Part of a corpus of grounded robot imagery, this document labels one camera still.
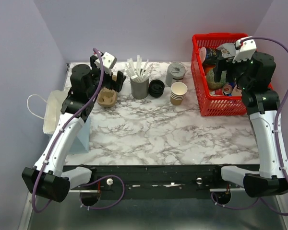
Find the brown cardboard cup carrier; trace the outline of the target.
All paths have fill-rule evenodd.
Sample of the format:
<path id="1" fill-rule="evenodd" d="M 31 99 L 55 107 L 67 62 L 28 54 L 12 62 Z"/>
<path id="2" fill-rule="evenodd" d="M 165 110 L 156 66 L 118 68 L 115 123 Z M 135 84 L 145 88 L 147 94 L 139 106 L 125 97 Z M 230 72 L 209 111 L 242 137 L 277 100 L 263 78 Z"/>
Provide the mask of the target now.
<path id="1" fill-rule="evenodd" d="M 117 102 L 117 92 L 104 87 L 97 97 L 97 103 L 104 108 L 111 108 Z"/>

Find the blue paper bag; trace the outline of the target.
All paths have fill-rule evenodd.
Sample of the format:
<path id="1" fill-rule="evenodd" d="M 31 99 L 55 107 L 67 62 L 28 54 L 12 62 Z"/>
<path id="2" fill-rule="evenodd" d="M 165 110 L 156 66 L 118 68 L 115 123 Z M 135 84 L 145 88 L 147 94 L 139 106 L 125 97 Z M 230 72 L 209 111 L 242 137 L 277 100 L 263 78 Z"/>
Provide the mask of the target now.
<path id="1" fill-rule="evenodd" d="M 62 103 L 67 97 L 67 92 L 55 90 L 52 91 L 47 99 L 46 111 L 44 115 L 43 132 L 51 137 L 59 122 Z M 88 118 L 82 129 L 75 138 L 70 154 L 87 153 L 89 151 L 91 119 Z"/>

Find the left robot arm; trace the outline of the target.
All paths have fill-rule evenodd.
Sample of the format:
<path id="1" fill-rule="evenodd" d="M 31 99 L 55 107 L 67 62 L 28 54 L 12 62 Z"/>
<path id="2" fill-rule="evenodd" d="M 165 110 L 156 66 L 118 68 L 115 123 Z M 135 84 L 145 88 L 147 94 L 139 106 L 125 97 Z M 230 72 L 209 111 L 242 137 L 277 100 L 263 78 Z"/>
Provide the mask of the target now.
<path id="1" fill-rule="evenodd" d="M 96 186 L 92 166 L 80 165 L 63 171 L 65 159 L 80 130 L 85 125 L 100 90 L 108 88 L 120 92 L 126 76 L 122 72 L 113 80 L 112 69 L 117 59 L 112 54 L 94 53 L 90 64 L 72 68 L 71 87 L 62 103 L 58 124 L 45 151 L 32 168 L 24 168 L 22 178 L 32 198 L 40 196 L 62 202 L 68 192 L 80 185 L 86 189 Z"/>

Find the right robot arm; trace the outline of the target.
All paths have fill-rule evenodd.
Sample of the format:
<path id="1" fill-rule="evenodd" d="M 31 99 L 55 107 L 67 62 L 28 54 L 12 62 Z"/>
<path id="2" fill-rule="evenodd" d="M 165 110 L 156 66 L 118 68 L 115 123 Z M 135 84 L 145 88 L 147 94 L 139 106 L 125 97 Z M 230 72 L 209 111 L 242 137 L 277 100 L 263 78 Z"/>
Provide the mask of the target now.
<path id="1" fill-rule="evenodd" d="M 235 62 L 219 57 L 214 68 L 215 81 L 222 72 L 226 80 L 241 90 L 241 100 L 252 124 L 259 151 L 259 171 L 237 166 L 223 166 L 211 176 L 215 187 L 233 182 L 245 189 L 250 197 L 276 196 L 288 192 L 288 159 L 281 134 L 280 99 L 269 88 L 276 64 L 266 53 L 255 52 L 250 59 Z"/>

